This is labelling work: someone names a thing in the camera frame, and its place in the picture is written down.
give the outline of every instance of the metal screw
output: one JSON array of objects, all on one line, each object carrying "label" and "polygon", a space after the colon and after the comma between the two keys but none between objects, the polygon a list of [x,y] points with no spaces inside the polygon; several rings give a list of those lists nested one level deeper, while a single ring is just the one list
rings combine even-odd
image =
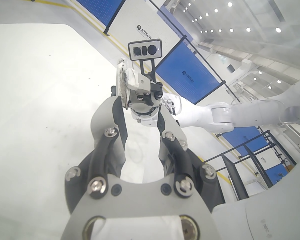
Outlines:
[{"label": "metal screw", "polygon": [[197,240],[199,230],[194,220],[188,216],[180,216],[184,240]]},{"label": "metal screw", "polygon": [[180,182],[180,189],[182,189],[184,192],[188,191],[191,189],[191,183],[185,179],[183,179]]},{"label": "metal screw", "polygon": [[183,150],[186,151],[187,148],[188,148],[187,142],[184,141],[184,140],[182,140],[182,139],[180,139],[180,140],[179,140],[179,143],[180,143],[181,147],[183,148]]},{"label": "metal screw", "polygon": [[88,184],[87,192],[89,194],[93,192],[104,193],[107,188],[107,182],[103,177],[94,177]]},{"label": "metal screw", "polygon": [[108,128],[106,132],[110,135],[113,135],[113,133],[115,132],[115,129],[114,128]]},{"label": "metal screw", "polygon": [[205,170],[206,174],[209,175],[210,177],[212,177],[214,175],[214,171],[213,171],[212,167],[206,166],[204,170]]},{"label": "metal screw", "polygon": [[102,188],[102,182],[99,180],[95,180],[94,182],[92,182],[91,184],[91,190],[92,191],[100,191]]},{"label": "metal screw", "polygon": [[171,133],[171,132],[166,132],[165,133],[165,136],[166,136],[166,138],[168,138],[168,139],[172,139],[173,138],[173,133]]}]

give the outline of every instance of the hex bolt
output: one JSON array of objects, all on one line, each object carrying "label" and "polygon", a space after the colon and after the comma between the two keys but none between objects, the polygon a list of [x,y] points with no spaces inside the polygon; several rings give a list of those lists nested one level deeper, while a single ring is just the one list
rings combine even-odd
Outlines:
[{"label": "hex bolt", "polygon": [[168,139],[172,139],[173,138],[173,133],[171,133],[171,132],[166,132],[165,133],[165,136],[166,136],[166,138],[168,138]]},{"label": "hex bolt", "polygon": [[102,188],[102,182],[99,180],[95,180],[94,182],[92,182],[91,184],[91,190],[92,191],[100,191]]}]

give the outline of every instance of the ceiling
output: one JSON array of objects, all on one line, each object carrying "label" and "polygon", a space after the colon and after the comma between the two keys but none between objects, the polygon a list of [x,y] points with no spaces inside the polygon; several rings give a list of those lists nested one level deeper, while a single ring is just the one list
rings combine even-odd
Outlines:
[{"label": "ceiling", "polygon": [[228,47],[300,68],[300,0],[181,0],[174,15],[198,43]]}]

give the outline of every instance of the black pole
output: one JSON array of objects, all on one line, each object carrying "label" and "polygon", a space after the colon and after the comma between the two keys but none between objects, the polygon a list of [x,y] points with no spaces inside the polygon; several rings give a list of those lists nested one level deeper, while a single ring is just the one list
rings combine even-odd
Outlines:
[{"label": "black pole", "polygon": [[275,142],[275,144],[279,147],[282,154],[288,159],[291,165],[295,166],[297,163],[294,161],[294,159],[290,156],[288,151],[280,144],[280,142],[273,136],[270,131],[268,132],[268,135],[271,137],[271,139]]},{"label": "black pole", "polygon": [[156,71],[159,66],[171,55],[171,53],[182,43],[183,40],[187,38],[186,35],[183,35],[183,37],[174,45],[174,47],[167,53],[167,55],[164,56],[164,58],[158,63],[158,65],[152,69],[152,71]]},{"label": "black pole", "polygon": [[231,149],[229,149],[229,150],[227,150],[227,151],[225,151],[225,152],[222,152],[222,153],[220,153],[219,155],[216,155],[216,156],[214,156],[214,157],[212,157],[212,158],[210,158],[210,159],[207,159],[207,160],[205,160],[203,163],[207,163],[207,162],[209,162],[209,161],[211,161],[211,160],[213,160],[213,159],[216,159],[217,157],[219,157],[219,156],[221,156],[221,155],[224,155],[224,154],[226,154],[226,153],[229,153],[230,151],[232,151],[232,150],[234,150],[234,149],[237,149],[238,147],[241,147],[242,145],[245,145],[245,144],[251,142],[252,140],[257,139],[257,138],[259,138],[259,137],[265,135],[266,133],[269,133],[269,130],[265,131],[265,132],[262,133],[262,134],[259,134],[259,135],[255,136],[254,138],[251,138],[251,139],[248,140],[248,141],[243,142],[243,143],[240,144],[240,145],[237,145],[237,146],[235,146],[235,147],[233,147],[233,148],[231,148]]},{"label": "black pole", "polygon": [[211,91],[209,91],[205,96],[203,96],[199,101],[195,102],[194,104],[200,103],[204,98],[206,98],[208,95],[210,95],[211,93],[213,93],[215,90],[219,89],[225,83],[226,83],[226,81],[221,81],[220,84],[217,87],[215,87],[214,89],[212,89]]},{"label": "black pole", "polygon": [[107,27],[105,28],[105,30],[103,31],[103,33],[105,33],[107,35],[107,37],[109,37],[110,35],[108,34],[109,28],[112,25],[112,22],[114,21],[114,19],[116,18],[117,14],[119,13],[121,7],[123,6],[123,4],[125,3],[126,0],[122,0],[121,3],[119,4],[118,8],[116,9],[116,11],[114,12],[113,16],[111,17],[109,23],[107,24]]},{"label": "black pole", "polygon": [[260,164],[260,162],[257,159],[257,157],[255,156],[255,154],[253,154],[253,152],[247,147],[247,145],[244,144],[243,146],[246,149],[246,151],[248,152],[248,154],[250,155],[250,158],[252,159],[253,163],[255,164],[256,168],[258,169],[259,173],[261,174],[264,182],[266,183],[268,188],[271,188],[273,186],[273,184],[272,184],[268,174],[266,173],[265,169]]}]

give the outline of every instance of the camera lens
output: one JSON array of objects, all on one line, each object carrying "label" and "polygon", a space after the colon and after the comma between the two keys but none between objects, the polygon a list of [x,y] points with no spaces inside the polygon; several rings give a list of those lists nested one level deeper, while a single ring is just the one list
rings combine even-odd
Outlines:
[{"label": "camera lens", "polygon": [[157,47],[155,45],[150,45],[148,46],[148,53],[150,55],[154,55],[157,52]]},{"label": "camera lens", "polygon": [[133,48],[133,54],[135,56],[140,56],[141,55],[141,47],[134,47]]}]

